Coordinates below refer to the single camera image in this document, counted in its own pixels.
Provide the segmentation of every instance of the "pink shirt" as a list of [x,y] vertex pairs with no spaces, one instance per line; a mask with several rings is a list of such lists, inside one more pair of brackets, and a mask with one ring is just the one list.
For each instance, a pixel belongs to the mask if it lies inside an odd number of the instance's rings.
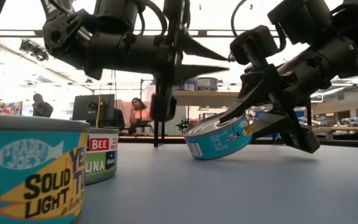
[[143,109],[143,110],[135,110],[134,111],[134,118],[140,119],[140,112],[142,112],[142,121],[150,119],[150,110]]

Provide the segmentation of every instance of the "shelf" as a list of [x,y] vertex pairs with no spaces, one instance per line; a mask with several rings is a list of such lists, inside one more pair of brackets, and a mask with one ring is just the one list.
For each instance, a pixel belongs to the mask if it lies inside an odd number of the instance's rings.
[[237,98],[236,92],[210,92],[210,91],[174,91],[178,106],[209,106],[220,108],[230,106]]

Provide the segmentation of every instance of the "gray table surface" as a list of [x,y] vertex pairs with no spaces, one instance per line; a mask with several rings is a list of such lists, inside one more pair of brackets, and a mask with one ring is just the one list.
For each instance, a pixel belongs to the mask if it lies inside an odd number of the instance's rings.
[[86,187],[79,224],[358,223],[358,148],[250,145],[196,161],[184,144],[120,144],[117,161]]

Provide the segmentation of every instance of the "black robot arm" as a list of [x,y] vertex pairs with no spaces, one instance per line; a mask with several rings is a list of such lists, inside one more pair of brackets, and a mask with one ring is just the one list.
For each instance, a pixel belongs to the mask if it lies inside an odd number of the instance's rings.
[[[155,77],[159,89],[152,97],[153,119],[173,118],[176,107],[173,85],[197,75],[227,70],[181,64],[183,52],[227,60],[188,35],[190,0],[165,0],[163,12],[150,0],[97,0],[94,14],[84,9],[75,12],[70,0],[41,2],[47,16],[43,27],[45,46],[52,56],[97,80],[105,68],[149,73]],[[146,6],[161,21],[160,35],[133,34],[137,14],[142,15]]]
[[273,109],[251,124],[253,138],[279,133],[288,146],[313,153],[319,142],[311,127],[299,124],[293,109],[305,106],[315,91],[329,88],[336,75],[358,75],[358,6],[343,4],[330,12],[324,0],[285,0],[268,17],[292,44],[310,46],[275,67],[266,58],[280,49],[267,27],[238,35],[230,45],[231,52],[238,63],[252,66],[241,76],[238,99],[221,122],[251,106],[272,103]]

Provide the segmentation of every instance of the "woman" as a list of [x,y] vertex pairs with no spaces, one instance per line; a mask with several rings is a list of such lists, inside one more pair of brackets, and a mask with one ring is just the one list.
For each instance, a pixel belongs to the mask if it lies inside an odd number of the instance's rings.
[[129,117],[130,124],[133,126],[145,126],[150,121],[150,110],[147,109],[146,105],[139,98],[134,98]]

